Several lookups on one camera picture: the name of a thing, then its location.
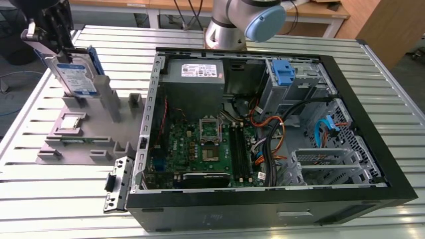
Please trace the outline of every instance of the black cable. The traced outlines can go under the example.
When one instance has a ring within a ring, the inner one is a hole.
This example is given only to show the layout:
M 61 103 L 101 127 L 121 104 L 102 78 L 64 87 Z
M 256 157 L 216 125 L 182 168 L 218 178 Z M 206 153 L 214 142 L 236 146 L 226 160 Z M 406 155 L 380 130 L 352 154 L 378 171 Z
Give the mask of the black cable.
M 173 19 L 180 19 L 181 18 L 181 16 L 180 17 L 174 17 L 173 15 L 165 15 L 165 17 L 172 21 Z
M 181 15 L 180 7 L 178 7 L 178 4 L 177 4 L 176 0 L 174 0 L 174 5 L 176 5 L 177 11 L 178 11 L 178 15 L 180 15 L 181 21 L 184 22 L 184 25 L 186 25 L 186 22 L 185 22 L 184 16 Z
M 198 16 L 197 16 L 196 12 L 194 12 L 193 5 L 192 5 L 192 1 L 188 0 L 188 2 L 189 2 L 189 5 L 190 5 L 190 9 L 192 9 L 193 15 L 194 15 L 194 17 L 196 17 L 196 19 L 197 19 L 200 28 L 201 28 L 201 30 L 202 30 L 202 25 L 201 25 L 201 22 L 200 22 L 200 18 L 198 18 Z
M 293 104 L 290 106 L 290 108 L 285 111 L 285 113 L 282 114 L 281 116 L 281 119 L 282 121 L 285 122 L 285 120 L 288 119 L 288 117 L 298 110 L 300 107 L 302 107 L 304 105 L 309 104 L 309 103 L 313 103 L 313 102 L 330 102 L 333 101 L 336 98 L 338 98 L 338 96 L 333 95 L 333 96 L 329 96 L 329 97 L 321 97 L 321 98 L 310 98 L 308 100 L 304 100 L 304 101 L 300 101 L 297 102 L 296 104 Z M 270 187 L 273 187 L 272 185 L 276 185 L 276 174 L 277 174 L 277 168 L 276 168 L 276 163 L 273 161 L 273 158 L 272 158 L 272 149 L 270 149 L 270 145 L 272 145 L 272 137 L 274 135 L 274 132 L 277 130 L 280 126 L 280 123 L 277 122 L 272 128 L 272 131 L 269 132 L 268 136 L 266 136 L 266 140 L 264 142 L 264 145 L 262 145 L 262 156 L 264 156 L 264 161 L 266 164 L 269 164 L 269 167 L 270 167 L 270 173 L 268 173 L 265 175 L 265 179 L 269 178 L 269 185 Z
M 294 4 L 293 0 L 289 0 L 294 6 L 294 19 L 293 19 L 293 22 L 292 22 L 292 25 L 290 25 L 290 29 L 289 31 L 284 34 L 284 35 L 288 35 L 293 29 L 296 28 L 297 24 L 298 24 L 298 7 L 297 5 Z
M 202 9 L 202 4 L 204 4 L 204 0 L 201 0 L 201 4 L 200 4 L 200 9 L 198 9 L 198 14 L 197 14 L 197 16 L 200 17 L 200 13 L 201 13 L 201 9 Z M 192 21 L 193 21 L 193 19 L 194 19 L 194 16 L 190 18 L 190 21 L 189 21 L 189 23 L 188 23 L 188 29 L 190 29 L 190 27 L 192 27 L 192 25 L 193 25 L 193 23 L 192 23 Z
M 7 91 L 1 90 L 1 78 L 0 78 L 0 93 L 4 94 L 4 95 L 7 95 L 9 93 L 9 90 L 7 90 Z

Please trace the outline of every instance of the orange wire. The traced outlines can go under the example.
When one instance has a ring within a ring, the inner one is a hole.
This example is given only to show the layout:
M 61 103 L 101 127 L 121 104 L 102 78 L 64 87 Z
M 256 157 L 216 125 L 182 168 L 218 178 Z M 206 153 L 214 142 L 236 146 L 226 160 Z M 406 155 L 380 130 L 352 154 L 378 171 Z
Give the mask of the orange wire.
M 274 159 L 286 159 L 285 156 L 280 156 L 280 155 L 274 155 L 273 158 L 274 158 Z M 258 164 L 262 163 L 262 162 L 264 162 L 264 157 L 260 156 L 260 157 L 257 158 L 257 160 L 254 161 L 254 165 L 258 165 Z
M 250 119 L 252 125 L 256 126 L 256 127 L 264 127 L 264 126 L 266 126 L 266 125 L 269 124 L 269 122 L 270 122 L 273 119 L 274 119 L 274 120 L 278 120 L 278 121 L 280 121 L 280 124 L 281 124 L 282 136 L 281 136 L 281 138 L 280 138 L 280 141 L 278 141 L 278 144 L 277 144 L 276 148 L 272 150 L 272 154 L 274 154 L 274 153 L 280 150 L 280 148 L 281 148 L 281 146 L 282 146 L 282 144 L 284 144 L 284 138 L 285 138 L 285 124 L 284 124 L 284 120 L 282 120 L 278 116 L 272 116 L 272 117 L 269 117 L 269 118 L 268 118 L 264 122 L 261 122 L 261 123 L 254 122 L 254 121 L 253 121 L 253 118 L 252 118 L 252 114 L 253 114 L 254 108 L 256 108 L 257 106 L 258 106 L 258 100 L 257 100 L 256 106 L 252 108 L 252 110 L 250 110 L 250 112 L 249 112 L 249 119 Z M 286 157 L 278 156 L 278 155 L 274 155 L 273 158 L 274 158 L 274 159 L 286 159 Z M 264 162 L 264 156 L 260 156 L 260 157 L 257 158 L 257 160 L 254 161 L 254 164 L 258 165 L 261 162 Z

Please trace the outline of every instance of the red wire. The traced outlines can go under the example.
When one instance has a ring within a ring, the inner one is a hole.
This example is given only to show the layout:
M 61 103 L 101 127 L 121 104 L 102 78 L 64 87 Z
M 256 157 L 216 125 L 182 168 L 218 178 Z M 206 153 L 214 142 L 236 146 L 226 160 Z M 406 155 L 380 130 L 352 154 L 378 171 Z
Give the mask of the red wire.
M 150 147 L 149 151 L 154 148 L 154 145 L 158 144 L 160 142 L 160 137 L 161 137 L 161 133 L 162 133 L 162 129 L 164 129 L 164 123 L 165 123 L 165 116 L 166 116 L 166 111 L 168 111 L 168 101 L 166 101 L 166 97 L 164 98 L 165 100 L 165 109 L 164 109 L 164 116 L 162 116 L 162 121 L 161 121 L 161 127 L 160 127 L 160 133 L 157 136 L 157 140 L 154 141 L 153 146 Z

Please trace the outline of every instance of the robotic arm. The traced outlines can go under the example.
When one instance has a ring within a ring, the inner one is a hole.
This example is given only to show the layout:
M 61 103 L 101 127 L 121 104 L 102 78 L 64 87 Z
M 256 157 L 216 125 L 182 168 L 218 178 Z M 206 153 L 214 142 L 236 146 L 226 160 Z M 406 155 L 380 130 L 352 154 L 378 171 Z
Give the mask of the robotic arm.
M 67 96 L 97 97 L 92 84 L 104 75 L 93 47 L 74 48 L 68 0 L 9 0 L 21 9 L 28 29 L 20 37 L 31 45 L 64 86 Z M 210 49 L 241 50 L 245 37 L 266 41 L 285 21 L 281 0 L 214 0 L 212 21 L 205 34 Z
M 59 62 L 71 63 L 68 51 L 73 50 L 73 29 L 68 0 L 9 0 L 21 9 L 28 29 L 21 39 L 41 54 L 56 55 Z
M 214 0 L 212 21 L 205 33 L 210 49 L 241 50 L 245 37 L 266 41 L 281 29 L 285 9 L 281 0 Z

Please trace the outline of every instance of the white table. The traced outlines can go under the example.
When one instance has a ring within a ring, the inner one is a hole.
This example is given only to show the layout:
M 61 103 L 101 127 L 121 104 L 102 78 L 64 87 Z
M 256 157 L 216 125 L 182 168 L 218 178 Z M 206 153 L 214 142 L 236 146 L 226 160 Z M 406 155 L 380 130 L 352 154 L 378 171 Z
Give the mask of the white table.
M 146 94 L 154 47 L 202 48 L 202 32 L 85 26 L 76 46 L 93 45 L 120 96 Z M 332 55 L 390 152 L 420 196 L 342 225 L 198 231 L 164 238 L 421 239 L 425 238 L 425 117 L 368 46 L 354 40 L 278 36 L 246 42 L 249 51 Z M 45 72 L 0 143 L 0 235 L 5 238 L 148 237 L 129 213 L 102 214 L 109 166 L 36 165 L 64 105 L 63 89 Z

